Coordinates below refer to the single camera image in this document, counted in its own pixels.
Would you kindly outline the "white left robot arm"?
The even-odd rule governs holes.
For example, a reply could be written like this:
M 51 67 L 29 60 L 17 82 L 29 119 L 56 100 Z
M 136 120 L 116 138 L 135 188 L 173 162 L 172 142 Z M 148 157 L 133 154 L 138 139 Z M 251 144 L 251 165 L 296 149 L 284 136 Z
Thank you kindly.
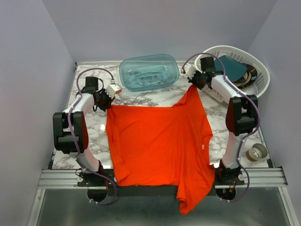
M 99 89 L 97 77 L 86 77 L 85 86 L 79 89 L 75 101 L 63 112 L 53 115 L 54 146 L 58 151 L 74 158 L 81 168 L 88 172 L 88 180 L 94 186 L 104 182 L 100 171 L 101 163 L 91 153 L 88 129 L 85 120 L 90 111 L 106 111 L 122 88 L 112 79 L 107 88 Z

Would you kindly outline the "orange t shirt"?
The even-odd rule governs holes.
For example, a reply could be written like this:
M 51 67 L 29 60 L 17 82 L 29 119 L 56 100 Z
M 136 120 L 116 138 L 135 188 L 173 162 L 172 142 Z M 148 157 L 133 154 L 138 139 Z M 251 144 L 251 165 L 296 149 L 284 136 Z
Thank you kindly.
M 171 107 L 112 106 L 106 132 L 120 186 L 177 186 L 183 215 L 210 192 L 213 133 L 195 86 Z

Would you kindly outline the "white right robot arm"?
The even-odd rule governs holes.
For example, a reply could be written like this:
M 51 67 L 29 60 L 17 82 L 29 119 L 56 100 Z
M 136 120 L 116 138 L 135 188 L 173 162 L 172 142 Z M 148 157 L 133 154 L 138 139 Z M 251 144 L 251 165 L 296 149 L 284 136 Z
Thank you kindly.
M 248 136 L 255 133 L 260 125 L 257 96 L 247 95 L 237 88 L 226 76 L 226 70 L 220 59 L 212 54 L 196 54 L 200 68 L 192 65 L 185 74 L 188 81 L 202 90 L 205 86 L 216 90 L 228 104 L 226 127 L 229 139 L 225 155 L 217 171 L 217 181 L 223 185 L 233 180 L 232 169 L 241 168 L 240 150 Z

